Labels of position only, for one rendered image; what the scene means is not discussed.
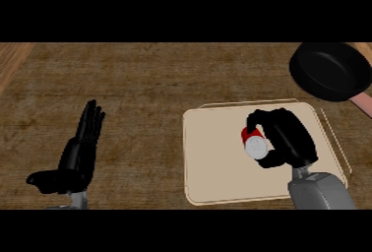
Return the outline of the red can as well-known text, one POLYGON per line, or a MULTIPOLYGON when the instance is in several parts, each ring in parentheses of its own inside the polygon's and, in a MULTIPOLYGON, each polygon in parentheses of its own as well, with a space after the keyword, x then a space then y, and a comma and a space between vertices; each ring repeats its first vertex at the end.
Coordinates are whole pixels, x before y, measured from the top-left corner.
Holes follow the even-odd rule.
POLYGON ((254 129, 251 133, 247 132, 247 129, 242 129, 241 140, 244 144, 244 150, 248 156, 254 159, 266 158, 269 154, 269 147, 266 143, 266 138, 263 137, 258 129, 254 129))

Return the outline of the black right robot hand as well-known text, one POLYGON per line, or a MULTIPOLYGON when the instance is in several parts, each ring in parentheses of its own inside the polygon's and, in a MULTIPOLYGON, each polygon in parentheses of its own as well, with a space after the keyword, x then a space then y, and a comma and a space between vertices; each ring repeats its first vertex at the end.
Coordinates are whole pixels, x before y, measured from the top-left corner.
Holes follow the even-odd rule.
POLYGON ((288 163, 301 168, 319 160, 312 135, 295 114, 285 108, 264 111, 255 109, 247 116, 247 132, 260 125, 273 149, 264 158, 257 159, 263 168, 288 163))

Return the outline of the beige tray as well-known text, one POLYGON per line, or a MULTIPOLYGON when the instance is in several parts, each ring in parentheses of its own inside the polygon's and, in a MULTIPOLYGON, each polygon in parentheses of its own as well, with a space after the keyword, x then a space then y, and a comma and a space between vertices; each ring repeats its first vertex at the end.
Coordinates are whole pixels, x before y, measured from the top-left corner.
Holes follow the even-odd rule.
POLYGON ((328 172, 340 180, 351 174, 347 158, 325 113, 295 99, 210 103, 183 114, 185 194, 196 206, 286 199, 292 167, 264 169, 244 150, 241 131, 257 110, 285 108, 294 112, 313 137, 319 161, 312 172, 328 172))

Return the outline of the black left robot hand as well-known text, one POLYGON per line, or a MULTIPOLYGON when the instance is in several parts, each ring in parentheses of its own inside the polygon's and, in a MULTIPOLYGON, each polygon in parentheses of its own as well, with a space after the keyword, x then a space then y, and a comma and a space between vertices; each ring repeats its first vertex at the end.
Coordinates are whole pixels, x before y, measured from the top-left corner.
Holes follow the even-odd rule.
POLYGON ((75 136, 68 140, 58 169, 34 172, 27 183, 37 186, 43 194, 83 192, 92 182, 96 149, 102 131, 105 112, 90 100, 86 104, 75 136))

